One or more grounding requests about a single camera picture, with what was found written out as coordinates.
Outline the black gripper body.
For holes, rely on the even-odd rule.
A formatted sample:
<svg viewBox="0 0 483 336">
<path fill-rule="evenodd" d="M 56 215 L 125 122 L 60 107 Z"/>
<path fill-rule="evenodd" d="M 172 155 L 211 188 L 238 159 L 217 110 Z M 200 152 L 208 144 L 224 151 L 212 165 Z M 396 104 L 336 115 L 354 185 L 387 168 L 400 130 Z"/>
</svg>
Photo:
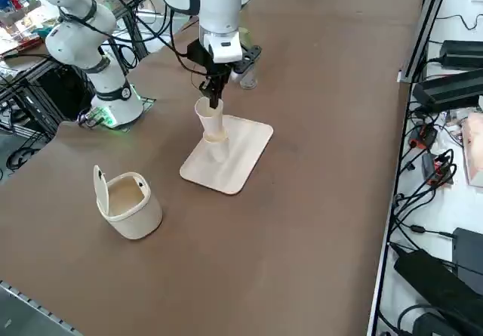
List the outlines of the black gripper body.
<svg viewBox="0 0 483 336">
<path fill-rule="evenodd" d="M 187 58 L 204 68 L 207 76 L 222 76 L 230 74 L 230 67 L 224 63 L 215 63 L 210 53 L 206 51 L 198 40 L 188 44 Z"/>
</svg>

